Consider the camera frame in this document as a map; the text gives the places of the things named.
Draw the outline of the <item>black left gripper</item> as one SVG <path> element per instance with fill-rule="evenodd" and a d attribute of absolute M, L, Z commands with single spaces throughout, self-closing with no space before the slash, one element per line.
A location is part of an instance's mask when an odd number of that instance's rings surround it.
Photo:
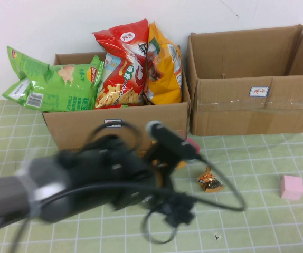
<path fill-rule="evenodd" d="M 152 155 L 144 159 L 151 163 L 156 188 L 165 189 L 172 194 L 152 193 L 142 201 L 143 207 L 164 208 L 165 221 L 172 227 L 178 227 L 181 224 L 189 225 L 195 217 L 192 213 L 194 202 L 184 194 L 176 193 L 171 180 L 172 173 L 181 163 L 179 156 Z"/>

